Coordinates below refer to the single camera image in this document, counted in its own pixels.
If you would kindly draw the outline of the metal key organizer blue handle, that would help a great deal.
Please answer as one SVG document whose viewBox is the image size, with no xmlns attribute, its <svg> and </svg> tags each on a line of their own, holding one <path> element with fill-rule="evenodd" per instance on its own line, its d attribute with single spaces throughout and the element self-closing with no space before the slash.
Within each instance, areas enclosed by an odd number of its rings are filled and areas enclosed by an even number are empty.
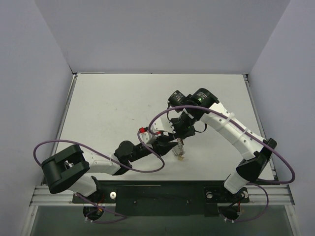
<svg viewBox="0 0 315 236">
<path fill-rule="evenodd" d="M 184 156 L 185 151 L 184 151 L 183 140 L 178 138 L 177 141 L 178 141 L 178 144 L 175 147 L 173 147 L 172 150 L 173 150 L 174 156 L 178 158 L 179 156 Z"/>
</svg>

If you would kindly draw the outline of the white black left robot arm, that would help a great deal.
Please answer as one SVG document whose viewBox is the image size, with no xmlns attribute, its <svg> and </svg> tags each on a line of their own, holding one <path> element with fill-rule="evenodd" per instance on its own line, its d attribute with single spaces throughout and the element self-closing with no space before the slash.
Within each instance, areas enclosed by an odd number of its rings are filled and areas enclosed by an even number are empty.
<svg viewBox="0 0 315 236">
<path fill-rule="evenodd" d="M 164 156 L 176 145 L 176 142 L 160 144 L 154 141 L 147 149 L 142 143 L 134 145 L 123 141 L 113 154 L 106 156 L 84 152 L 78 144 L 73 144 L 44 160 L 41 168 L 50 193 L 71 190 L 94 203 L 100 199 L 101 189 L 92 174 L 123 175 L 132 169 L 132 162 L 154 153 Z"/>
</svg>

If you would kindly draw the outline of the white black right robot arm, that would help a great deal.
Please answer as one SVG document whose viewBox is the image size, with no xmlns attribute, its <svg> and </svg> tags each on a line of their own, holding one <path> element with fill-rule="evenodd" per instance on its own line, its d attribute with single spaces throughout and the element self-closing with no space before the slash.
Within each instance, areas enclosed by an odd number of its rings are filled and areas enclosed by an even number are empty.
<svg viewBox="0 0 315 236">
<path fill-rule="evenodd" d="M 178 118 L 171 119 L 180 138 L 194 135 L 194 124 L 201 121 L 220 133 L 242 156 L 236 170 L 220 188 L 223 200 L 233 200 L 241 188 L 258 179 L 271 158 L 270 150 L 277 146 L 274 139 L 266 140 L 248 130 L 205 88 L 187 96 L 177 90 L 168 98 L 168 105 L 176 107 L 176 112 L 180 113 Z"/>
</svg>

